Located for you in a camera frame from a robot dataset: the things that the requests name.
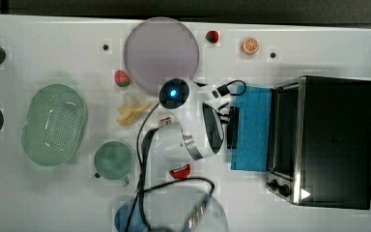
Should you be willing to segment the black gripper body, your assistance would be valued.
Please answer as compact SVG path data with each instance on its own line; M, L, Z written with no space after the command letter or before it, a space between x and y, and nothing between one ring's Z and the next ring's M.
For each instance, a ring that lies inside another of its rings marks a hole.
M207 139L212 152L216 155L221 149L225 139L223 128L225 121L221 119L223 113L207 103L202 104L202 110Z

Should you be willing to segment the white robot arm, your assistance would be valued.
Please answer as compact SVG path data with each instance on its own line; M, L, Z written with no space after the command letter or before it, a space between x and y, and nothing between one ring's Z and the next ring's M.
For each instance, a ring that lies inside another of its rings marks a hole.
M139 134L136 153L140 175L135 198L115 215L119 232L228 232L220 203L208 192L187 188L183 180L168 181L168 172L218 154L226 138L220 110L231 101L229 88L188 79L166 81L157 107L175 122Z

